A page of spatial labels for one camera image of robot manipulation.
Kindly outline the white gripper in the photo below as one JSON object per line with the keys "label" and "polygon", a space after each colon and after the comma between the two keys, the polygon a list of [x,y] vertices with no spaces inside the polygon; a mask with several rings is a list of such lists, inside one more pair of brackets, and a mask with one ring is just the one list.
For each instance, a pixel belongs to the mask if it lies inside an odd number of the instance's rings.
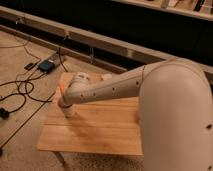
{"label": "white gripper", "polygon": [[90,75],[84,72],[77,72],[69,83],[71,89],[83,89],[90,84]]}

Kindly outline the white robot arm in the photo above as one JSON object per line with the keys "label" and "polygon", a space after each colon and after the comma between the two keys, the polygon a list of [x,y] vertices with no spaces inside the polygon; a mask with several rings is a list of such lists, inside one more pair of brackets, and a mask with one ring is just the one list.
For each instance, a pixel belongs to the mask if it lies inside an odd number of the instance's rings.
{"label": "white robot arm", "polygon": [[92,83],[79,72],[58,105],[138,97],[145,171],[213,171],[213,95],[201,67],[174,58]]}

